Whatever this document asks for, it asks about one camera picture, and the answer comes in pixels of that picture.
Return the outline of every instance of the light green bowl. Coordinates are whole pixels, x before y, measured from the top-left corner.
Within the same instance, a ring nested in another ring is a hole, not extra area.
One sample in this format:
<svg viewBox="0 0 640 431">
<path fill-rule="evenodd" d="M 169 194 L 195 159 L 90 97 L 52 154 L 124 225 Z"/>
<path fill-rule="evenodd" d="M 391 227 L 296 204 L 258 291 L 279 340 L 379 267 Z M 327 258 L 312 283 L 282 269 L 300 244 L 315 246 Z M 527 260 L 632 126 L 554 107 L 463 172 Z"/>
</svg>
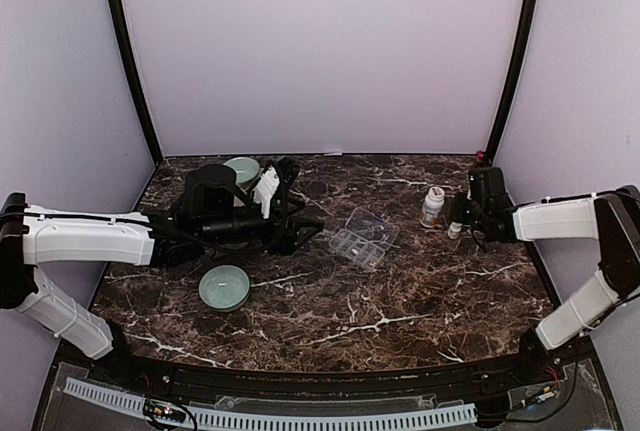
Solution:
<svg viewBox="0 0 640 431">
<path fill-rule="evenodd" d="M 228 313 L 242 306 L 249 297 L 249 276 L 237 266 L 215 267 L 200 280 L 200 298 L 216 311 Z"/>
<path fill-rule="evenodd" d="M 251 158 L 233 158 L 225 162 L 224 165 L 236 172 L 236 184 L 238 186 L 251 183 L 260 173 L 260 164 Z"/>
</svg>

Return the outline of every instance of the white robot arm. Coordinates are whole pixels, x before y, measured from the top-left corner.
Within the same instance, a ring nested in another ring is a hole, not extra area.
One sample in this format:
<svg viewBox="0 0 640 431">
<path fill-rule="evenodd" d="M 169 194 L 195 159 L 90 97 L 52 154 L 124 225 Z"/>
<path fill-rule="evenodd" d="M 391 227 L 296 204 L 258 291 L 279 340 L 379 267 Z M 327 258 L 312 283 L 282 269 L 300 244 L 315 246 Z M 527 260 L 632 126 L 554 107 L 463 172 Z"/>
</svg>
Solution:
<svg viewBox="0 0 640 431">
<path fill-rule="evenodd" d="M 600 243 L 595 274 L 535 327 L 547 352 L 592 329 L 640 286 L 640 192 L 635 186 L 522 206 L 511 203 L 499 168 L 471 170 L 469 187 L 469 193 L 456 196 L 451 220 L 468 224 L 487 242 L 590 238 Z"/>
<path fill-rule="evenodd" d="M 37 266 L 51 261 L 118 261 L 148 265 L 155 240 L 149 218 L 140 213 L 82 215 L 40 206 L 24 209 L 22 249 L 24 266 L 33 267 L 35 289 L 15 309 L 97 360 L 113 350 L 112 328 L 58 288 Z"/>
<path fill-rule="evenodd" d="M 30 206 L 24 194 L 11 194 L 0 211 L 0 309 L 31 316 L 87 357 L 107 364 L 115 360 L 112 367 L 122 368 L 129 347 L 119 326 L 78 305 L 38 266 L 114 261 L 172 267 L 199 258 L 205 248 L 291 254 L 323 228 L 295 216 L 304 203 L 290 197 L 288 189 L 298 171 L 289 158 L 268 164 L 252 201 L 235 185 L 233 169 L 205 166 L 187 175 L 184 193 L 170 210 L 154 214 L 62 212 Z M 244 206 L 234 206 L 235 198 Z M 261 245 L 222 246 L 254 241 Z"/>
</svg>

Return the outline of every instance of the white wall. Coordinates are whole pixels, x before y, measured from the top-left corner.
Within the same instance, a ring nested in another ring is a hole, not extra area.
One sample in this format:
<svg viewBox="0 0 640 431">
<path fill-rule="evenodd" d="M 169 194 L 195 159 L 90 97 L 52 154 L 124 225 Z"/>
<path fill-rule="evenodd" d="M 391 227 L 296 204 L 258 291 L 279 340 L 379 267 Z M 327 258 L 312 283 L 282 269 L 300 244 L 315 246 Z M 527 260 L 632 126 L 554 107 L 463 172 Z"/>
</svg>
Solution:
<svg viewBox="0 0 640 431">
<path fill-rule="evenodd" d="M 522 0 L 124 0 L 166 155 L 475 153 Z"/>
<path fill-rule="evenodd" d="M 0 201 L 131 209 L 152 172 L 107 0 L 0 0 Z M 103 266 L 49 266 L 87 303 Z M 31 429 L 56 340 L 0 311 L 0 429 Z"/>
<path fill-rule="evenodd" d="M 538 0 L 521 82 L 500 147 L 517 202 L 640 186 L 640 0 Z M 561 295 L 593 274 L 596 242 L 540 246 Z M 640 429 L 640 307 L 594 341 L 625 429 Z"/>
</svg>

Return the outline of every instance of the black cable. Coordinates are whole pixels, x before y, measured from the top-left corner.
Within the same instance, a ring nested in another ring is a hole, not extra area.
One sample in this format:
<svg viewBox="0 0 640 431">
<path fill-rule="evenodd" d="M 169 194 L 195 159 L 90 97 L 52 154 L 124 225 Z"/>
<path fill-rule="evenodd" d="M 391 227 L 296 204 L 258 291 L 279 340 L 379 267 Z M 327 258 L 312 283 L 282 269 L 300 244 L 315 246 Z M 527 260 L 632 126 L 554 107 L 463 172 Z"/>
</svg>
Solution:
<svg viewBox="0 0 640 431">
<path fill-rule="evenodd" d="M 578 352 L 577 352 L 577 347 L 576 347 L 576 362 L 575 362 L 575 367 L 573 368 L 573 383 L 571 383 L 571 390 L 569 391 L 569 394 L 567 395 L 567 398 L 556 408 L 554 409 L 551 413 L 547 414 L 546 416 L 543 416 L 542 418 L 536 418 L 536 419 L 521 419 L 521 418 L 503 418 L 503 419 L 498 419 L 498 418 L 493 418 L 493 417 L 489 417 L 489 419 L 484 419 L 484 416 L 493 416 L 493 414 L 486 414 L 486 415 L 482 415 L 479 414 L 478 418 L 479 421 L 488 421 L 488 422 L 500 422 L 500 423 L 531 423 L 531 424 L 535 424 L 535 423 L 542 423 L 543 421 L 546 421 L 548 419 L 551 419 L 552 417 L 554 417 L 556 414 L 558 414 L 560 411 L 562 411 L 564 408 L 567 407 L 567 405 L 569 404 L 569 402 L 571 401 L 571 398 L 573 397 L 573 394 L 576 390 L 576 383 L 578 382 L 578 361 L 577 361 L 577 357 L 578 357 Z M 509 414 L 512 411 L 516 411 L 518 409 L 521 409 L 520 407 L 514 407 L 508 411 L 505 411 L 504 413 L 500 413 L 500 414 Z"/>
<path fill-rule="evenodd" d="M 625 304 L 629 304 L 629 303 L 631 303 L 632 301 L 635 301 L 638 298 L 640 298 L 640 293 L 634 294 L 633 296 L 629 296 L 629 297 L 623 299 L 619 303 L 616 303 L 615 307 L 619 308 L 620 306 L 624 306 Z"/>
<path fill-rule="evenodd" d="M 106 373 L 102 368 L 100 368 L 100 366 L 97 366 L 97 365 L 93 364 L 91 367 L 92 367 L 93 369 L 98 370 L 98 371 L 100 372 L 100 374 L 102 374 L 105 378 L 107 378 L 109 381 L 111 381 L 111 383 L 112 383 L 112 384 L 114 384 L 114 385 L 118 386 L 119 388 L 122 388 L 122 389 L 124 389 L 124 390 L 126 390 L 126 391 L 130 391 L 130 392 L 132 392 L 132 393 L 137 393 L 137 392 L 138 392 L 138 391 L 135 391 L 135 390 L 133 390 L 133 389 L 129 389 L 129 388 L 127 388 L 127 387 L 123 386 L 122 384 L 118 383 L 115 379 L 113 379 L 111 376 L 109 376 L 109 375 L 108 375 L 108 374 L 107 374 L 107 373 Z M 193 431 L 198 431 L 198 421 L 196 420 L 196 417 L 194 416 L 194 414 L 193 414 L 193 413 L 192 413 L 192 412 L 191 412 L 187 407 L 183 406 L 183 405 L 182 405 L 182 404 L 180 404 L 180 403 L 175 403 L 175 402 L 173 402 L 173 401 L 170 401 L 170 400 L 169 400 L 169 399 L 167 399 L 165 396 L 158 396 L 158 395 L 156 395 L 156 394 L 153 394 L 153 393 L 152 393 L 152 392 L 150 392 L 150 391 L 147 391 L 146 393 L 142 393 L 142 395 L 143 395 L 145 398 L 153 398 L 153 399 L 157 399 L 158 401 L 163 401 L 163 402 L 165 402 L 165 403 L 169 403 L 169 404 L 171 404 L 172 406 L 175 406 L 176 408 L 181 409 L 182 411 L 184 411 L 184 412 L 185 412 L 185 414 L 186 414 L 187 416 L 189 416 L 189 419 L 191 420 L 191 423 L 193 424 Z"/>
</svg>

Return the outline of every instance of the dark marble surface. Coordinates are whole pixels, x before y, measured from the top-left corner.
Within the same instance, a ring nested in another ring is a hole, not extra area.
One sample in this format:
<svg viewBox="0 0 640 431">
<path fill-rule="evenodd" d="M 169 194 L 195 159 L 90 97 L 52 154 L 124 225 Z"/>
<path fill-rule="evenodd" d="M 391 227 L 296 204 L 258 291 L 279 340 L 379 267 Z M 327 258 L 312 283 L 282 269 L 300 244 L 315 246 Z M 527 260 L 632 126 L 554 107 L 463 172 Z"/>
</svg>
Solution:
<svg viewBox="0 0 640 431">
<path fill-rule="evenodd" d="M 188 171 L 225 159 L 166 160 L 140 209 L 167 208 Z M 229 258 L 253 283 L 240 310 L 221 314 L 200 300 L 207 259 L 167 270 L 112 264 L 93 310 L 123 326 L 137 355 L 290 372 L 381 371 L 513 353 L 520 334 L 551 311 L 523 246 L 494 243 L 485 254 L 468 234 L 451 241 L 444 227 L 418 223 L 428 188 L 453 196 L 474 157 L 297 159 L 294 193 L 325 231 L 293 256 Z M 400 227 L 376 269 L 328 246 L 358 206 Z"/>
</svg>

